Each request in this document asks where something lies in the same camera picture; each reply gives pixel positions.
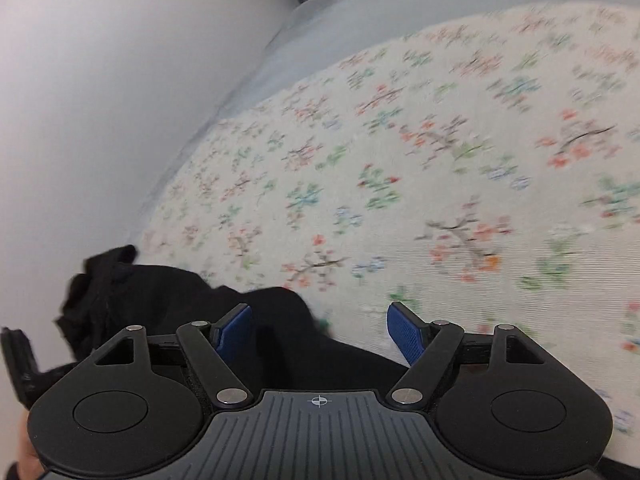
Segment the person's hand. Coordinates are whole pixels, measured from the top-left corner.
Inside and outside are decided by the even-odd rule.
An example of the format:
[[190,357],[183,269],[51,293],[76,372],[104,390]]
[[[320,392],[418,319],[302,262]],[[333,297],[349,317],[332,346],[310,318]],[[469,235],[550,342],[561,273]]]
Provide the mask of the person's hand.
[[35,451],[27,431],[28,411],[24,410],[18,424],[17,473],[22,479],[38,479],[43,474],[43,466]]

